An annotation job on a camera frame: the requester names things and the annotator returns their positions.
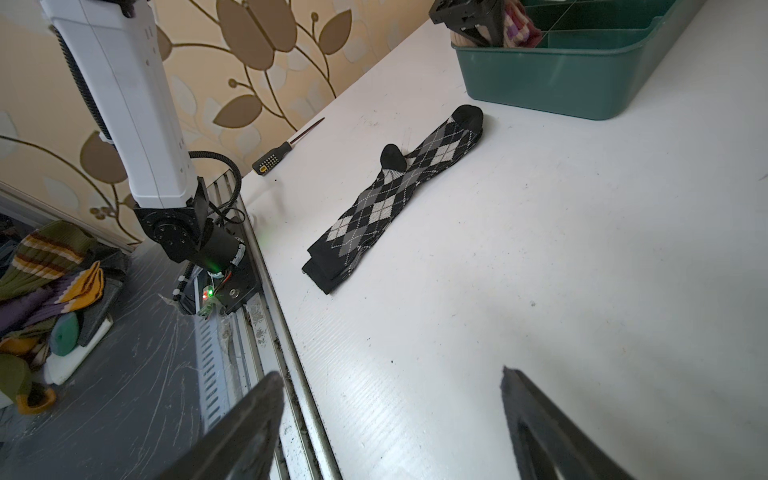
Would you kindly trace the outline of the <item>green plastic divided tray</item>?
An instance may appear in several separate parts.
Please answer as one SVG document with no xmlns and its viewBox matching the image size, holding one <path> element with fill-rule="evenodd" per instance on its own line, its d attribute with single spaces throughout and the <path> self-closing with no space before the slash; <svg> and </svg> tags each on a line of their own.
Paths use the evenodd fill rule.
<svg viewBox="0 0 768 480">
<path fill-rule="evenodd" d="M 459 47 L 479 101 L 607 120 L 622 113 L 702 7 L 700 1 L 528 1 L 534 48 Z"/>
</svg>

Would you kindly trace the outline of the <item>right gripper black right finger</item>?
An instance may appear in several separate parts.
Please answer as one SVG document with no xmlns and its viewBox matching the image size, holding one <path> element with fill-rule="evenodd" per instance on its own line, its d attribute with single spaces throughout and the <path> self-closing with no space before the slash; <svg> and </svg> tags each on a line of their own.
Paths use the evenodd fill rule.
<svg viewBox="0 0 768 480">
<path fill-rule="evenodd" d="M 502 403 L 522 479 L 629 479 L 522 371 L 503 369 Z"/>
</svg>

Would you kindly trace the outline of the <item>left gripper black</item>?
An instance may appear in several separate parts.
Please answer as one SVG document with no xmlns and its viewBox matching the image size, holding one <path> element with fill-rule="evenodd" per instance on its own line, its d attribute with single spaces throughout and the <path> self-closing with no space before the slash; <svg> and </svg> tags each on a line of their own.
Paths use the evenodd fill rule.
<svg viewBox="0 0 768 480">
<path fill-rule="evenodd" d="M 503 46 L 503 16 L 502 0 L 435 0 L 429 10 L 434 24 L 444 24 L 481 47 Z"/>
</svg>

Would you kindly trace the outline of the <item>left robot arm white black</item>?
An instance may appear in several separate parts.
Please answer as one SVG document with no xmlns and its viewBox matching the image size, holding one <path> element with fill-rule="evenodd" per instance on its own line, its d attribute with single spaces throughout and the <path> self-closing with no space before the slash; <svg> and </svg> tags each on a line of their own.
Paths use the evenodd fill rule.
<svg viewBox="0 0 768 480">
<path fill-rule="evenodd" d="M 240 262 L 242 242 L 210 218 L 162 65 L 158 31 L 145 1 L 47 1 L 81 95 L 125 168 L 147 236 L 176 262 L 219 273 Z M 309 250 L 306 273 L 349 274 L 423 183 L 480 140 L 483 111 L 458 107 L 418 148 L 388 145 L 381 172 Z"/>
</svg>

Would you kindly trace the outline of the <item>beige sock maroon purple stripes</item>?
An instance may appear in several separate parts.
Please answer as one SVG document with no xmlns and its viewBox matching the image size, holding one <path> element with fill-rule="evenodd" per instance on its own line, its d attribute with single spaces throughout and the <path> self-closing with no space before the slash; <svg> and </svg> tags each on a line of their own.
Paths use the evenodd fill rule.
<svg viewBox="0 0 768 480">
<path fill-rule="evenodd" d="M 535 48 L 543 38 L 519 0 L 504 1 L 503 33 L 504 48 Z"/>
</svg>

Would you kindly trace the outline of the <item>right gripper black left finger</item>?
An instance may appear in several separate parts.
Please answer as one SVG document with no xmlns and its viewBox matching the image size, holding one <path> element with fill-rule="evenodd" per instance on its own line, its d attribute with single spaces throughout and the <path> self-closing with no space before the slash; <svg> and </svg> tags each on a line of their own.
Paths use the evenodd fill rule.
<svg viewBox="0 0 768 480">
<path fill-rule="evenodd" d="M 284 380 L 272 371 L 160 479 L 267 479 L 284 411 Z"/>
</svg>

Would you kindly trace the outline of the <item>black grey argyle sock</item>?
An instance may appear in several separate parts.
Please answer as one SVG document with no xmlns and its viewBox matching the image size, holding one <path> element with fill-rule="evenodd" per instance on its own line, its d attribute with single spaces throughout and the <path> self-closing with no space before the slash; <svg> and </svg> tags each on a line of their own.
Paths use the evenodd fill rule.
<svg viewBox="0 0 768 480">
<path fill-rule="evenodd" d="M 461 105 L 418 145 L 404 154 L 388 144 L 371 185 L 309 248 L 302 271 L 325 294 L 333 293 L 357 268 L 420 186 L 455 165 L 479 142 L 484 113 Z"/>
</svg>

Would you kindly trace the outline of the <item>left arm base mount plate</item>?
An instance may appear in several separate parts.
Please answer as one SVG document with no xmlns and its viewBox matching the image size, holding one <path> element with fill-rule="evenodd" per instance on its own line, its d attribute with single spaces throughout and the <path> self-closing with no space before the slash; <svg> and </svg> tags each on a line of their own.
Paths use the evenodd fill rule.
<svg viewBox="0 0 768 480">
<path fill-rule="evenodd" d="M 172 292 L 172 303 L 185 315 L 207 319 L 230 314 L 263 291 L 262 281 L 247 246 L 241 244 L 237 264 L 218 274 L 188 263 Z"/>
</svg>

